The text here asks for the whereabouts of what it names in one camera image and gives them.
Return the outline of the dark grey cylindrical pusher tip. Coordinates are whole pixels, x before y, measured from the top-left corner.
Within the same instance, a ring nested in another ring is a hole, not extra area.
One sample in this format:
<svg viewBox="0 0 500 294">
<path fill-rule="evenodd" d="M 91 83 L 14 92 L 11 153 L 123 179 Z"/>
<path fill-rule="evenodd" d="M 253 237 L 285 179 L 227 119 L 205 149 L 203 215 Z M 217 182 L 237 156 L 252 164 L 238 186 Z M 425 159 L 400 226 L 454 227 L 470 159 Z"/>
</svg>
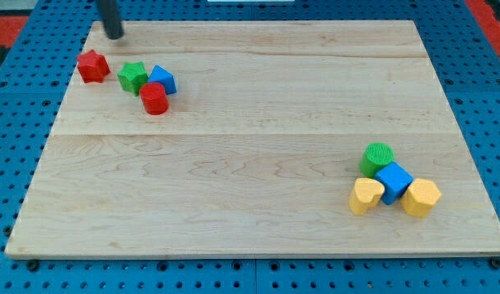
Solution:
<svg viewBox="0 0 500 294">
<path fill-rule="evenodd" d="M 96 0 L 97 10 L 110 40 L 118 40 L 124 36 L 122 18 L 116 0 Z"/>
</svg>

